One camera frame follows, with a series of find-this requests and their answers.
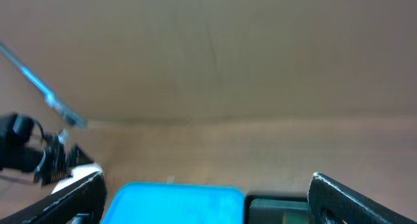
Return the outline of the white plate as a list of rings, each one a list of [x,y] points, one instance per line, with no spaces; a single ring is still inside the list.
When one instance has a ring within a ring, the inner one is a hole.
[[[64,180],[59,181],[55,185],[52,194],[57,193],[58,191],[66,188],[67,186],[95,172],[100,172],[101,174],[104,173],[103,168],[97,163],[79,165],[77,167],[72,168],[70,170],[72,176],[70,178],[66,178]]]

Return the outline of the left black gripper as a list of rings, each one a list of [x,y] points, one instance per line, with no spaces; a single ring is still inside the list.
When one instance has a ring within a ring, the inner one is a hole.
[[[77,144],[66,152],[65,141],[68,138],[67,130],[61,130],[57,135],[48,133],[42,136],[41,141],[44,141],[46,146],[42,151],[42,159],[33,171],[34,183],[41,182],[42,186],[47,186],[74,178],[74,168],[94,163]]]

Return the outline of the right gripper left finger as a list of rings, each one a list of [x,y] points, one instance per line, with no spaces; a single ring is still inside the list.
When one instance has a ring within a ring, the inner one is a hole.
[[[79,217],[82,223],[99,223],[108,191],[104,174],[97,171],[1,219],[1,223],[67,223]]]

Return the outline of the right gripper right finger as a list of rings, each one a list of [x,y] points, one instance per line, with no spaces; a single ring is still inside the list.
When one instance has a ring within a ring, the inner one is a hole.
[[[319,172],[312,176],[308,203],[316,223],[415,222]]]

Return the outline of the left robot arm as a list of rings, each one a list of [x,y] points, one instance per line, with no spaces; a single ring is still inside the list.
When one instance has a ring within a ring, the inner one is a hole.
[[[39,121],[17,113],[1,115],[1,168],[32,173],[43,186],[74,178],[73,169],[93,164],[78,145],[68,152],[62,130],[45,133]]]

